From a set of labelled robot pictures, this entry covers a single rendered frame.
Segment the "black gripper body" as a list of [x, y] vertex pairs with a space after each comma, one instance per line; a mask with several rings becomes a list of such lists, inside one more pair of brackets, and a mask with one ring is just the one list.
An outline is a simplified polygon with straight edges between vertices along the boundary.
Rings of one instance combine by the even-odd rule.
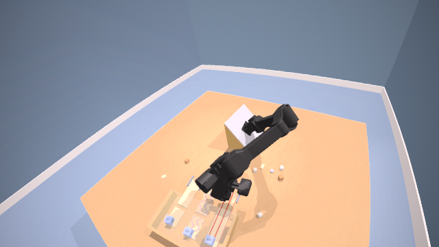
[[240, 183], [237, 183], [237, 179], [230, 183], [231, 189], [237, 189], [237, 193], [241, 196], [248, 196], [252, 186], [252, 181], [246, 178], [241, 178]]

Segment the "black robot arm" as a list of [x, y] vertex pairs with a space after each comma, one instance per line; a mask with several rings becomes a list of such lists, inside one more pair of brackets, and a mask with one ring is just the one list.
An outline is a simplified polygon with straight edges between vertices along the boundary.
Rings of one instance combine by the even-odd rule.
[[[246, 147], [225, 152], [217, 157], [209, 166], [210, 168], [194, 180], [195, 184], [204, 193], [211, 190], [211, 197], [223, 202], [229, 201], [230, 183], [243, 175], [254, 158], [275, 141], [295, 130], [298, 120], [299, 118], [289, 104], [282, 104], [273, 114], [266, 117], [253, 115], [248, 120], [249, 122], [245, 121], [242, 130], [249, 136], [254, 131], [262, 134]], [[264, 132], [266, 128], [268, 129]]]

